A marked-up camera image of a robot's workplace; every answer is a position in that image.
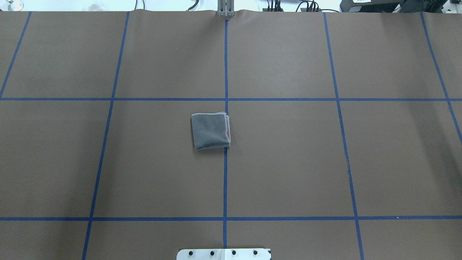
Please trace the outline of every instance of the gray towel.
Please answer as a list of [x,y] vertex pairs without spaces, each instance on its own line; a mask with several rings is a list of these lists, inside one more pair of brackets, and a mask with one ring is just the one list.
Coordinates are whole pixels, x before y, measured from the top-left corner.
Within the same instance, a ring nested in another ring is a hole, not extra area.
[[225,112],[193,114],[191,123],[196,150],[230,146],[230,117]]

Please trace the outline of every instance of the electronic equipment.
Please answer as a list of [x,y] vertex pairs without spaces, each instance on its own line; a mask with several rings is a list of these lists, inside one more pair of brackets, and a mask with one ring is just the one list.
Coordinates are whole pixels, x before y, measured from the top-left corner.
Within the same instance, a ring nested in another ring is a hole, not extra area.
[[342,12],[393,12],[400,0],[342,0]]
[[401,0],[400,12],[439,12],[447,0]]

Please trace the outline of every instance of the blue tape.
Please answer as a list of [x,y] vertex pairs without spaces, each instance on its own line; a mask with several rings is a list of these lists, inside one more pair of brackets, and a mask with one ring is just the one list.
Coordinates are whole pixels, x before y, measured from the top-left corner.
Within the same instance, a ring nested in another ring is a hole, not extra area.
[[1,98],[4,101],[110,101],[111,98]]
[[32,12],[29,12],[29,15],[27,15],[26,23],[24,24],[23,31],[21,33],[21,36],[19,37],[18,44],[16,45],[16,49],[14,50],[13,58],[11,59],[11,62],[10,62],[10,66],[8,67],[5,79],[3,80],[3,85],[1,86],[0,98],[3,96],[3,92],[5,91],[6,83],[8,82],[8,78],[10,77],[11,70],[13,69],[13,64],[14,64],[14,61],[16,60],[16,55],[18,54],[19,47],[21,46],[21,43],[23,41],[24,34],[26,33],[27,25],[29,24],[31,15],[32,15]]
[[363,216],[359,220],[462,219],[462,216]]
[[115,98],[116,101],[225,101],[221,98]]
[[343,140],[343,149],[345,152],[345,158],[346,158],[346,163],[348,167],[348,178],[350,180],[350,193],[351,193],[351,200],[353,203],[353,213],[355,216],[355,224],[356,224],[356,235],[358,237],[358,247],[359,247],[359,255],[361,257],[361,260],[364,260],[364,252],[363,252],[363,242],[361,239],[361,230],[359,229],[359,220],[358,220],[358,209],[356,208],[356,198],[354,195],[354,187],[353,187],[353,178],[351,175],[351,167],[350,167],[350,158],[348,156],[348,146],[347,146],[347,139],[345,138],[345,128],[343,126],[343,117],[342,117],[342,110],[340,107],[340,99],[339,99],[339,91],[337,87],[337,78],[335,76],[335,67],[334,67],[334,59],[332,56],[332,47],[330,44],[330,36],[329,36],[329,28],[327,24],[327,16],[326,13],[323,13],[324,16],[324,26],[326,29],[326,37],[327,37],[327,46],[329,50],[329,59],[330,59],[330,68],[332,71],[332,79],[334,81],[334,90],[335,90],[335,98],[337,99],[337,111],[339,113],[339,122],[340,122],[340,130],[342,133],[342,140]]
[[[223,217],[94,217],[97,222],[151,221],[223,221]],[[412,220],[412,219],[462,219],[462,215],[426,216],[339,216],[339,217],[226,217],[227,221],[335,221],[335,220]],[[89,217],[0,217],[0,221],[89,221]]]
[[[0,98],[3,101],[110,101],[111,98]],[[114,98],[115,101],[337,101],[336,98]],[[339,98],[339,101],[422,101],[446,102],[447,99]]]
[[228,217],[228,221],[326,221],[355,219],[356,217]]
[[[225,20],[225,112],[228,114],[228,19]],[[228,247],[228,148],[224,149],[223,163],[223,248]]]
[[222,221],[222,217],[94,217],[93,221]]
[[0,217],[0,221],[88,221],[89,217]]
[[427,39],[428,48],[430,49],[430,53],[432,55],[433,63],[435,64],[436,71],[438,73],[438,78],[441,83],[441,87],[443,88],[444,96],[446,97],[446,101],[448,102],[449,111],[451,112],[452,120],[454,121],[454,126],[456,127],[457,134],[459,136],[459,141],[462,144],[462,134],[459,129],[459,124],[457,123],[456,115],[454,114],[454,110],[452,110],[451,101],[449,99],[448,91],[446,90],[446,85],[444,84],[443,76],[441,75],[441,71],[439,70],[438,62],[436,61],[435,53],[433,52],[432,43],[430,42],[430,37],[428,36],[427,25],[425,23],[424,13],[420,12],[420,18],[422,19],[422,25],[424,27],[425,37]]
[[114,99],[116,97],[117,81],[119,79],[119,71],[120,71],[120,65],[121,65],[121,62],[122,62],[123,47],[124,47],[124,44],[125,44],[125,36],[127,34],[127,27],[128,27],[128,19],[129,19],[129,17],[130,17],[130,12],[127,12],[127,17],[125,18],[125,27],[123,29],[122,43],[121,43],[121,46],[120,46],[119,60],[117,62],[117,69],[115,71],[114,86],[112,88],[112,96],[111,96],[111,103],[109,105],[108,119],[106,121],[106,129],[104,131],[103,146],[101,148],[101,156],[99,157],[99,165],[98,165],[98,172],[97,172],[97,175],[96,175],[95,189],[93,191],[93,199],[91,201],[90,220],[88,221],[87,232],[86,232],[86,236],[85,236],[84,250],[83,250],[83,253],[82,253],[82,260],[85,260],[85,258],[86,258],[86,252],[87,252],[87,248],[88,248],[88,241],[90,240],[91,224],[93,222],[93,214],[95,212],[96,197],[97,197],[97,194],[98,194],[98,186],[99,186],[99,180],[100,180],[100,177],[101,177],[101,170],[103,168],[104,152],[106,150],[106,142],[108,140],[109,125],[110,125],[111,117],[112,117],[112,109],[114,107]]

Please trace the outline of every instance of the cable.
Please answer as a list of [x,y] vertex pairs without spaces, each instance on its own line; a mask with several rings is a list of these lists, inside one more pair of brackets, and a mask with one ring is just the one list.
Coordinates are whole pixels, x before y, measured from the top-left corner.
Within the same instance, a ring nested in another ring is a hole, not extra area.
[[317,9],[319,9],[319,4],[316,3],[315,1],[308,1],[308,0],[300,0],[300,4],[298,5],[297,9],[295,10],[295,12],[298,11],[298,9],[300,8],[300,6],[303,4],[303,3],[306,3],[306,11],[307,12],[315,12]]
[[276,3],[274,5],[274,11],[275,12],[282,12],[281,0],[276,0]]
[[309,5],[308,1],[302,1],[302,2],[300,2],[300,4],[298,5],[298,7],[297,7],[297,9],[295,10],[295,12],[298,11],[298,9],[300,8],[300,6],[301,6],[303,3],[306,3],[306,9],[308,9],[308,5]]
[[318,9],[318,10],[316,10],[315,12],[319,12],[319,11],[334,11],[334,12],[339,12],[339,11],[334,10],[334,9]]
[[199,4],[199,0],[196,0],[196,2],[193,4],[193,6],[191,6],[190,8],[187,9],[187,11],[193,9],[194,7],[197,6],[197,4]]

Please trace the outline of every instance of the metal post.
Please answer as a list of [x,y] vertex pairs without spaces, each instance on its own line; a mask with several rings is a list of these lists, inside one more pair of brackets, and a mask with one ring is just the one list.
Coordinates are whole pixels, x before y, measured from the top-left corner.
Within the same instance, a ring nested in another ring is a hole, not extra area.
[[234,0],[218,0],[217,15],[221,17],[233,17]]

